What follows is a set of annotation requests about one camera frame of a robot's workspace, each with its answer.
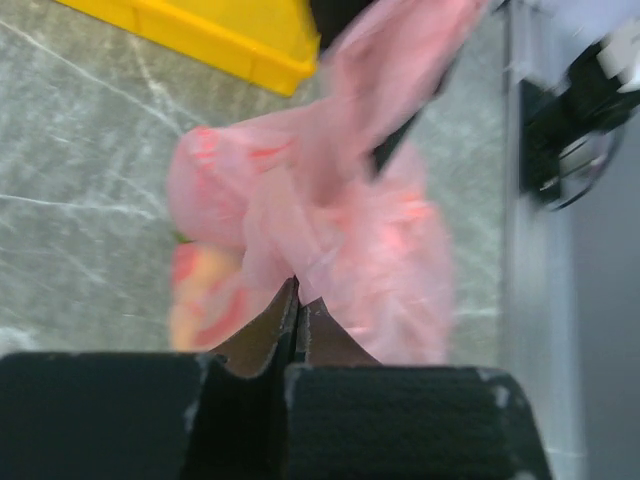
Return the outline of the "pink plastic bag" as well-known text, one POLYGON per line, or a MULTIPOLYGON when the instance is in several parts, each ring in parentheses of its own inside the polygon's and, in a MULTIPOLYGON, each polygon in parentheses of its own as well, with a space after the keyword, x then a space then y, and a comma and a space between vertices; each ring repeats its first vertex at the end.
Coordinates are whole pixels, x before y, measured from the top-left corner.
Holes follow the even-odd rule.
POLYGON ((484 1, 375 1, 325 35, 320 99, 181 138, 167 180, 170 216, 184 243, 241 256, 246 325, 296 278, 301 303, 322 300, 376 360, 446 361, 449 237, 406 136, 373 174, 367 109, 379 66, 435 81, 486 9, 484 1))

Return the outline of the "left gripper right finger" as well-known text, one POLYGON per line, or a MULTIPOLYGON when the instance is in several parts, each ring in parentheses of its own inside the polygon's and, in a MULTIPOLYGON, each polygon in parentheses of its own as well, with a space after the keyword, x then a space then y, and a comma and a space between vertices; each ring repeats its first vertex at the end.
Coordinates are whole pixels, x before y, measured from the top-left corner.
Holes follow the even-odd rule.
POLYGON ((391 367, 321 301, 298 317, 285 373, 288 479, 548 479, 530 403, 507 372, 391 367))

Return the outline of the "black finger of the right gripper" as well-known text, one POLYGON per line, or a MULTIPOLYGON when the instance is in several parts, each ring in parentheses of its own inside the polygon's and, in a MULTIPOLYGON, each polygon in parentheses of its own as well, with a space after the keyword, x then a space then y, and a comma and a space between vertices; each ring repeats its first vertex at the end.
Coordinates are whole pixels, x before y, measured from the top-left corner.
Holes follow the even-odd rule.
POLYGON ((371 105, 367 109, 369 154, 374 175, 380 175, 405 139, 419 114, 433 97, 446 89, 459 63, 451 59, 435 81, 411 80, 391 66, 379 66, 371 80, 371 105))

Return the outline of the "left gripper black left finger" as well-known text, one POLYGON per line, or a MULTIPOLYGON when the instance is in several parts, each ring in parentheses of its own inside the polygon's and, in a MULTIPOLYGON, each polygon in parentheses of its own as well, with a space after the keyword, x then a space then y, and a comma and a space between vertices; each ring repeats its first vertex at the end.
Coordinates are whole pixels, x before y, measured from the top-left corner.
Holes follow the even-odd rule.
POLYGON ((2 477, 277 478, 298 307, 287 280, 262 314, 205 353, 3 357, 2 477))

